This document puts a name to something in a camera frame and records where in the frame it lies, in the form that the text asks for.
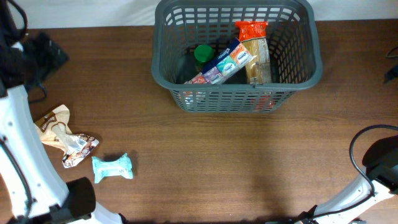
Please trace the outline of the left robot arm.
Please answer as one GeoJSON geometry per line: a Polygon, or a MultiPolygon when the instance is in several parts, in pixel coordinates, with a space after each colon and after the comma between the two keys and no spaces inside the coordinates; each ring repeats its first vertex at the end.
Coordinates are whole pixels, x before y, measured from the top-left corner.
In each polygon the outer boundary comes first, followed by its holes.
{"type": "Polygon", "coordinates": [[[45,33],[28,39],[27,15],[1,1],[1,176],[9,192],[9,223],[126,223],[96,201],[88,178],[64,182],[37,134],[28,92],[69,59],[45,33]]]}

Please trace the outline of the multicolour tissue pack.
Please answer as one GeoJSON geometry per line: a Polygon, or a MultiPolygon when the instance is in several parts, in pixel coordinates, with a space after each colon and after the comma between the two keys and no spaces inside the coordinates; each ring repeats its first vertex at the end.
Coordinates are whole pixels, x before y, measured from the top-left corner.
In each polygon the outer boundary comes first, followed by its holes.
{"type": "Polygon", "coordinates": [[[220,54],[203,67],[201,72],[185,84],[223,84],[255,58],[242,42],[234,38],[220,54]]]}

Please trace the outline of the green lid glass jar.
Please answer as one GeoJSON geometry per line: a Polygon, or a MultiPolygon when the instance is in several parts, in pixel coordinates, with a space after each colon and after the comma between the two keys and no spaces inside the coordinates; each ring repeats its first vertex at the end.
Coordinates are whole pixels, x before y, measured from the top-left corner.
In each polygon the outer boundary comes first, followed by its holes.
{"type": "Polygon", "coordinates": [[[195,68],[197,72],[201,72],[203,67],[214,57],[214,50],[209,45],[199,45],[194,50],[195,68]]]}

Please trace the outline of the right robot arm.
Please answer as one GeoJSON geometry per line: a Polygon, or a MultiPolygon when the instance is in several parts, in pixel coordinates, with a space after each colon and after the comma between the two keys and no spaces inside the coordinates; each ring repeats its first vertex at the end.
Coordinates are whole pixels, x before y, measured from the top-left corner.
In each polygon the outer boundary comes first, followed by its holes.
{"type": "Polygon", "coordinates": [[[397,196],[397,135],[381,138],[366,150],[361,165],[354,158],[358,139],[377,129],[397,131],[396,124],[372,124],[360,129],[348,147],[349,159],[358,172],[346,187],[324,203],[303,212],[294,223],[358,223],[358,216],[377,203],[397,196]]]}

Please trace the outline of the grey plastic basket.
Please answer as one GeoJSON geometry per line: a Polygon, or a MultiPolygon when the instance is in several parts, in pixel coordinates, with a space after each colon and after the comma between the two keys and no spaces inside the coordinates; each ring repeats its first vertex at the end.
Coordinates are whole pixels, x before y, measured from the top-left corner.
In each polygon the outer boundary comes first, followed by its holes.
{"type": "Polygon", "coordinates": [[[192,113],[268,113],[322,77],[306,0],[161,0],[154,80],[192,113]]]}

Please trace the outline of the teal wipes packet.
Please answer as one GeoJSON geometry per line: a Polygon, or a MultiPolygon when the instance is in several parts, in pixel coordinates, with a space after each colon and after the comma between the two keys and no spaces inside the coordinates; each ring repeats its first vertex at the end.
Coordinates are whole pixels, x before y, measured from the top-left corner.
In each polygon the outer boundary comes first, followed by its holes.
{"type": "Polygon", "coordinates": [[[133,179],[132,162],[127,153],[115,161],[106,162],[98,157],[92,157],[94,183],[98,184],[105,177],[121,176],[125,179],[133,179]]]}

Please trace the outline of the beige snack bag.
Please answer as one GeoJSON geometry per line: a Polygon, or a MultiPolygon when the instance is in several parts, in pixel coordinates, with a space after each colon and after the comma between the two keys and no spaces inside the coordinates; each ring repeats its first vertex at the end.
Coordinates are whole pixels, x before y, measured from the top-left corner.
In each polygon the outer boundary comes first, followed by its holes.
{"type": "Polygon", "coordinates": [[[69,120],[70,110],[60,105],[35,122],[42,143],[63,151],[62,164],[66,169],[77,166],[100,143],[89,134],[73,134],[69,120]]]}

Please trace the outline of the orange spaghetti package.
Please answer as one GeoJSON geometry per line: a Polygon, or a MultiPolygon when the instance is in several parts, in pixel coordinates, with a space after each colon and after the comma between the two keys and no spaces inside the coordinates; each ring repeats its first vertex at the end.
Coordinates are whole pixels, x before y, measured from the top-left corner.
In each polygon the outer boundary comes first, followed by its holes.
{"type": "MultiPolygon", "coordinates": [[[[269,25],[264,21],[237,21],[239,41],[247,48],[253,59],[246,64],[247,82],[252,87],[259,87],[272,83],[271,57],[266,39],[266,28],[269,25]]],[[[269,101],[271,92],[250,91],[242,108],[244,112],[260,112],[274,106],[269,101]]]]}

